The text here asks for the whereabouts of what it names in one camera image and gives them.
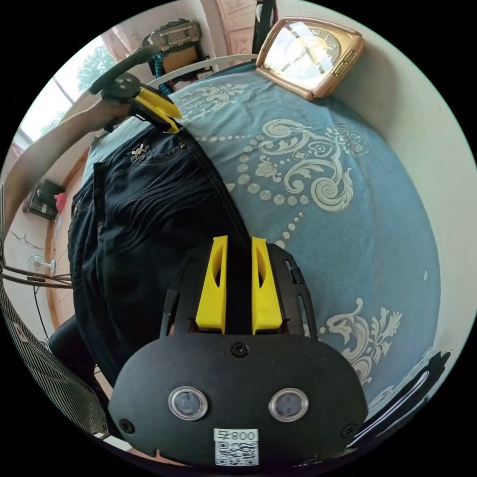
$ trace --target alarm clock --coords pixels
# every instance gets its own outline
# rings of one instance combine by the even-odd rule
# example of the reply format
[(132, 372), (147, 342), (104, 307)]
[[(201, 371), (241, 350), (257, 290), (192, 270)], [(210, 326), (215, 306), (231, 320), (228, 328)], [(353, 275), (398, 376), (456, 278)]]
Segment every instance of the alarm clock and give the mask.
[(363, 53), (364, 43), (358, 31), (329, 21), (283, 18), (265, 39), (256, 71), (313, 101), (333, 92)]

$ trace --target striped shirt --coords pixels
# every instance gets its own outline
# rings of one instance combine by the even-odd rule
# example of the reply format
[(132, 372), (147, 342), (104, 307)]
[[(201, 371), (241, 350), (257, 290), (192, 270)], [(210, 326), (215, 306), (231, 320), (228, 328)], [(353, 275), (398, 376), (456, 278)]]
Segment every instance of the striped shirt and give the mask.
[[(5, 257), (5, 208), (3, 184), (0, 184), (0, 267), (3, 272)], [(0, 308), (15, 347), (36, 383), (51, 402), (74, 424), (90, 434), (107, 434), (106, 416), (94, 392), (67, 369), (37, 339), (13, 308), (3, 287), (0, 275)]]

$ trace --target electrical cable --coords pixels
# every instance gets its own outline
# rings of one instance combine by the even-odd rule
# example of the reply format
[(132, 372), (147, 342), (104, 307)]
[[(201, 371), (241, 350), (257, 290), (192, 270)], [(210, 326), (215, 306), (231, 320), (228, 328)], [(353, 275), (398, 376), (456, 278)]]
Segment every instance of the electrical cable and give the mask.
[(43, 327), (43, 331), (45, 332), (45, 336), (47, 337), (47, 339), (50, 339), (48, 333), (46, 332), (45, 324), (43, 323), (43, 318), (42, 318), (41, 313), (40, 313), (40, 307), (38, 306), (38, 299), (36, 298), (36, 294), (38, 293), (39, 289), (40, 289), (40, 287), (33, 287), (33, 296), (35, 297), (36, 309), (38, 310), (38, 316), (40, 317), (40, 321), (41, 321), (41, 325)]
[(25, 234), (23, 237), (19, 237), (15, 232), (12, 232), (11, 230), (9, 231), (11, 234), (13, 234), (16, 239), (21, 242), (22, 240), (25, 241), (27, 245), (29, 245), (32, 248), (36, 248), (37, 250), (44, 250), (44, 248), (37, 247), (36, 245), (33, 245), (31, 242), (29, 242), (26, 238), (28, 237), (28, 234)]

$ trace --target label sticker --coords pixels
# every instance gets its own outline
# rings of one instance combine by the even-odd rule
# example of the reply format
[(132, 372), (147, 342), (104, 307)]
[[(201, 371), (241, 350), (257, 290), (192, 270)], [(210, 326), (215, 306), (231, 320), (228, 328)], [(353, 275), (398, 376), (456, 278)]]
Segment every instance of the label sticker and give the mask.
[(23, 333), (23, 330), (21, 329), (20, 325), (17, 323), (14, 323), (13, 327), (15, 328), (16, 334), (18, 335), (18, 338), (20, 339), (20, 341), (22, 341), (23, 343), (28, 343), (29, 341), (27, 337), (25, 336), (25, 333)]
[(258, 429), (214, 429), (218, 466), (258, 466)]

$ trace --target wooden door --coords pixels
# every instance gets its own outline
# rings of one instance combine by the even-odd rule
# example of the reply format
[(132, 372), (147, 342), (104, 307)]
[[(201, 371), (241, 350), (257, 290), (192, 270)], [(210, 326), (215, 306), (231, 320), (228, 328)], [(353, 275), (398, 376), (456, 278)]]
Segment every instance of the wooden door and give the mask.
[(222, 23), (227, 53), (229, 55), (251, 53), (256, 0), (214, 0), (214, 2)]

